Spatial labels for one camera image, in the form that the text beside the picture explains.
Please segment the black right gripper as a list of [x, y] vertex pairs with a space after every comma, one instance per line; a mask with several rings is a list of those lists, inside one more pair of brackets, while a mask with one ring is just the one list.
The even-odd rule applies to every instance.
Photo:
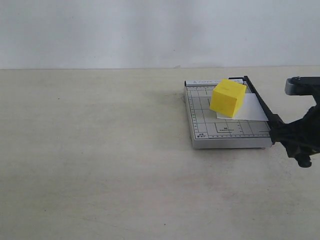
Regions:
[[301, 119], [291, 122], [290, 127], [283, 122], [271, 126], [269, 135], [273, 144], [287, 145], [292, 130], [294, 141], [298, 145], [298, 154], [310, 156], [320, 152], [320, 96], [312, 96], [315, 105], [310, 107]]

